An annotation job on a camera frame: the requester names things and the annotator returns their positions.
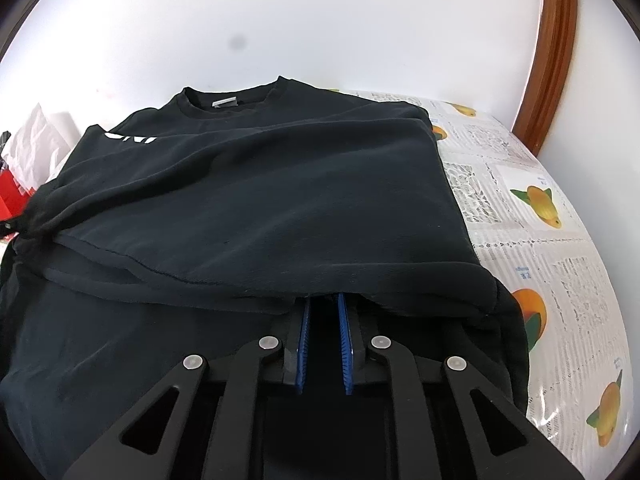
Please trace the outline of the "newspaper print mango tablecloth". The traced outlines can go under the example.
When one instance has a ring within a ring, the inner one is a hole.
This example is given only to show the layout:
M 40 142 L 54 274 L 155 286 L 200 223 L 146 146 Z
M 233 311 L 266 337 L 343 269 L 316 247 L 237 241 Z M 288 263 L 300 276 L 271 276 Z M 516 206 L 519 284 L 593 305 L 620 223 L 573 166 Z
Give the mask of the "newspaper print mango tablecloth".
M 480 262 L 544 322 L 529 352 L 527 416 L 588 479 L 634 440 L 634 387 L 620 307 L 596 246 L 565 194 L 513 133 L 484 112 L 423 107 Z

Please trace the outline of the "black sweatshirt with white print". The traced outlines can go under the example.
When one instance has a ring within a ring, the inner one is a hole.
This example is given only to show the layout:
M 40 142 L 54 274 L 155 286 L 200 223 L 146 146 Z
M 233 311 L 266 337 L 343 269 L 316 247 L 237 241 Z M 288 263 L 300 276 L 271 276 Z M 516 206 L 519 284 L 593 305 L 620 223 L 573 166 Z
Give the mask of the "black sweatshirt with white print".
M 520 307 L 474 252 L 426 110 L 281 78 L 182 90 L 89 128 L 9 221 L 3 423 L 44 478 L 192 353 L 312 300 L 370 308 L 418 356 L 462 356 L 520 410 Z

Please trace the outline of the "brown wooden door frame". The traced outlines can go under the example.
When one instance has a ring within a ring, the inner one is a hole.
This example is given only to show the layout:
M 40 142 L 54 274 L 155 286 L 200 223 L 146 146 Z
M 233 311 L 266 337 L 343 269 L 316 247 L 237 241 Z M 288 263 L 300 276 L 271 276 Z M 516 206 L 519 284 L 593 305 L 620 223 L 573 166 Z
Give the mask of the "brown wooden door frame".
M 561 101 L 577 28 L 578 0 L 541 0 L 532 69 L 513 133 L 537 155 Z

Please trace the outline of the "red paper shopping bag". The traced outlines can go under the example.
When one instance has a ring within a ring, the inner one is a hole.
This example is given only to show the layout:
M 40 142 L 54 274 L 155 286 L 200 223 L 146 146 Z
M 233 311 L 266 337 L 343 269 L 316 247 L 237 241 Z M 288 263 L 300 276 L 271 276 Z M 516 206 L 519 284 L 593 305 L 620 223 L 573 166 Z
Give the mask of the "red paper shopping bag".
M 26 191 L 14 179 L 9 169 L 0 172 L 0 219 L 8 220 L 21 214 L 33 190 Z

